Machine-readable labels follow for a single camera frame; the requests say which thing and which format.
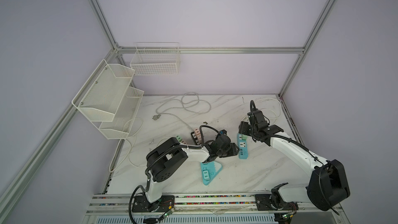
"power strip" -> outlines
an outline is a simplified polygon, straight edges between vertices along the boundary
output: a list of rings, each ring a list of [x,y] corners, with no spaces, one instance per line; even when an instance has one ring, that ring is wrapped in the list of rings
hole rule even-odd
[[[246,135],[238,133],[236,135],[237,140],[238,140],[238,147],[239,147],[239,159],[247,159],[249,157],[248,153],[248,147],[247,147],[247,142],[246,142]]]

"aluminum frame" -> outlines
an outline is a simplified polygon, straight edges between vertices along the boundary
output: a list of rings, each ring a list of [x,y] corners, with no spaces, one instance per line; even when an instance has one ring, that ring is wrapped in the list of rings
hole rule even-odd
[[[302,54],[304,50],[304,47],[180,47],[180,54]],[[134,54],[137,49],[119,47],[117,51],[120,54]]]
[[[134,47],[119,47],[111,29],[106,21],[105,15],[100,7],[98,0],[88,0],[90,6],[92,7],[94,14],[107,38],[109,45],[111,46],[111,50],[107,54],[105,60],[108,62],[113,58],[118,59],[120,64],[125,66],[124,60],[122,58],[123,54],[131,54],[136,50]],[[289,73],[281,91],[279,92],[279,100],[283,106],[283,112],[288,118],[289,125],[293,130],[293,133],[296,136],[296,139],[302,143],[302,140],[297,132],[297,129],[292,121],[290,114],[287,110],[285,103],[283,102],[283,95],[286,93],[286,90],[291,84],[291,81],[295,77],[298,69],[303,63],[307,53],[312,47],[313,43],[316,40],[321,28],[325,24],[326,19],[331,13],[333,6],[335,5],[337,0],[327,0],[322,12],[314,25],[310,36],[308,37],[304,47],[181,47],[180,52],[182,54],[298,54],[297,60]],[[84,87],[88,89],[89,85],[92,83],[92,80],[96,78],[98,73],[102,70],[102,67],[98,67],[96,71],[90,76],[90,78],[84,84]],[[26,191],[27,187],[30,185],[33,180],[35,174],[40,170],[43,163],[46,161],[49,154],[52,152],[54,147],[56,146],[60,136],[63,131],[67,127],[68,123],[72,120],[74,114],[77,112],[77,109],[70,104],[62,116],[58,119],[55,125],[52,127],[50,132],[44,138],[40,146],[33,153],[18,175],[14,178],[12,183],[6,189],[4,194],[0,197],[0,224],[3,223],[7,217],[10,215],[18,201],[21,199],[22,195]],[[118,146],[118,150],[120,150],[123,146],[123,142],[120,142]],[[106,192],[107,183],[103,188],[103,192]],[[88,217],[84,219],[84,221],[91,222],[94,219]],[[345,219],[342,217],[338,219],[339,222],[349,223],[347,217]]]
[[[326,22],[326,19],[329,17],[331,10],[335,6],[337,0],[327,0],[325,6],[322,9],[321,14],[319,15],[314,27],[312,28],[312,31],[310,33],[310,36],[307,38],[307,41],[305,42],[304,45],[304,52],[303,54],[299,54],[297,57],[297,60],[295,64],[292,67],[292,70],[290,71],[289,75],[286,78],[285,83],[283,84],[281,91],[279,92],[279,96],[283,96],[288,87],[290,86],[293,78],[296,76],[299,68],[301,67],[301,64],[304,62],[304,59],[306,58],[308,52],[310,51],[312,45],[315,42],[316,37],[318,36],[319,32],[321,31],[323,25]]]

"ventilated metal panel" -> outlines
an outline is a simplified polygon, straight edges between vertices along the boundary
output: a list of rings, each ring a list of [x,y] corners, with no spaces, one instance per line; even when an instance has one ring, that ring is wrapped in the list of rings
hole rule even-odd
[[[146,218],[157,217],[159,215],[133,215],[134,220],[141,224]],[[197,224],[262,224],[278,223],[274,220],[275,215],[270,213],[253,214],[176,214],[167,217],[160,223],[197,223]],[[131,223],[128,215],[99,216],[97,224],[102,223]]]

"wire basket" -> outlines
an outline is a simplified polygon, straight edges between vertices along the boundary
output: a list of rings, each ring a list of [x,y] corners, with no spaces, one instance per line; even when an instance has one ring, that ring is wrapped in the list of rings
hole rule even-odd
[[[113,121],[133,75],[129,67],[106,63],[77,106],[77,95],[72,103],[89,121]]]
[[[107,139],[126,139],[137,115],[144,91],[128,87],[112,122],[102,122],[98,130]]]
[[[180,67],[180,45],[177,42],[137,42],[130,67],[135,75],[172,75]]]

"white power cord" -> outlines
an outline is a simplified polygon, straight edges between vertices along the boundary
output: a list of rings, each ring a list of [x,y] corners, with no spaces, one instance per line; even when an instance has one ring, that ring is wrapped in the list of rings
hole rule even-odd
[[[190,101],[190,102],[183,102],[183,101],[182,101],[182,100],[184,99],[184,97],[187,96],[187,94],[192,94],[192,93],[196,95],[197,99],[195,99],[195,100],[193,100],[193,101]],[[167,108],[166,110],[164,110],[163,112],[158,112],[158,110],[159,110],[160,107],[164,106],[166,103],[171,102],[171,101],[178,101],[178,102],[180,102],[181,105],[182,105],[182,107],[170,107],[170,108]],[[193,105],[191,105],[191,106],[188,106],[188,107],[185,106],[185,105],[191,104],[192,102],[195,102],[195,101],[196,101],[195,104],[193,104]],[[206,103],[209,105],[209,109],[208,109],[206,112],[195,112],[195,111],[188,110],[188,108],[194,107],[194,106],[196,106],[197,104],[199,104],[199,101],[206,102]],[[167,115],[174,116],[174,117],[178,118],[181,122],[183,122],[183,123],[184,123],[187,127],[189,127],[192,131],[193,131],[193,128],[192,128],[190,125],[188,125],[187,123],[185,123],[185,122],[184,122],[182,119],[180,119],[177,115],[174,115],[174,114],[172,114],[172,113],[167,113],[166,111],[167,111],[167,110],[170,110],[170,109],[173,109],[173,108],[178,108],[178,109],[184,109],[185,111],[188,111],[188,112],[193,112],[193,113],[197,113],[197,114],[204,114],[204,113],[210,112],[210,110],[211,110],[211,104],[210,104],[210,102],[199,99],[199,95],[198,95],[197,93],[195,93],[195,92],[187,92],[186,94],[184,94],[184,95],[181,97],[181,100],[179,100],[179,99],[171,99],[171,100],[168,100],[168,101],[166,101],[165,103],[163,103],[162,105],[160,105],[160,107],[158,107],[158,108],[156,109],[156,114],[160,114],[160,115],[162,115],[162,114],[167,114]]]
[[[110,173],[114,172],[114,171],[116,170],[116,168],[119,167],[119,165],[121,165],[122,162],[123,162],[127,157],[129,158],[129,162],[130,162],[133,166],[138,167],[138,168],[142,168],[142,167],[140,167],[140,166],[136,166],[135,164],[133,164],[133,163],[130,161],[130,157],[129,157],[130,152],[131,152],[131,149],[132,149],[133,145],[135,145],[135,142],[137,141],[137,136],[136,136],[136,134],[141,130],[142,126],[144,125],[144,120],[143,120],[142,118],[136,118],[136,119],[141,120],[141,121],[142,121],[142,124],[141,124],[140,128],[138,128],[138,130],[137,130],[136,132],[134,132],[133,135],[129,136],[129,137],[135,136],[134,143],[131,144],[130,141],[127,140],[127,138],[129,138],[129,137],[127,137],[127,138],[125,139],[125,140],[130,144],[129,151],[128,151],[127,154],[123,157],[123,159],[113,168],[113,170],[111,170],[112,162],[109,164],[108,171],[109,171]],[[119,143],[117,144],[117,147],[119,147],[119,145],[120,145],[121,142],[122,142],[122,139],[119,140]],[[116,153],[117,153],[117,148],[116,148],[115,154],[113,155],[111,161],[113,161],[113,160],[115,159]]]
[[[159,144],[160,144],[160,142],[162,142],[162,140],[165,139],[165,138],[172,138],[172,137],[163,137],[163,138],[158,142],[158,144],[156,145],[156,147],[158,147]]]
[[[275,101],[277,101],[277,102],[279,103],[279,115],[277,115],[273,110],[271,110],[271,109],[269,109],[269,108],[261,108],[261,109],[259,109],[260,111],[261,111],[261,110],[269,110],[269,111],[271,111],[271,112],[275,115],[275,117],[274,117],[274,118],[269,117],[269,118],[271,118],[271,119],[274,119],[274,122],[273,122],[272,124],[269,124],[269,125],[275,124],[276,121],[277,121],[277,119],[278,119],[278,118],[281,116],[281,114],[282,114],[282,104],[281,104],[281,102],[278,101],[277,99],[274,99],[274,98],[261,98],[261,99],[255,100],[254,103],[256,103],[257,101],[260,101],[260,100],[275,100]],[[243,117],[243,119],[242,119],[241,121],[244,121],[247,117],[248,117],[248,116],[246,115],[245,117]]]

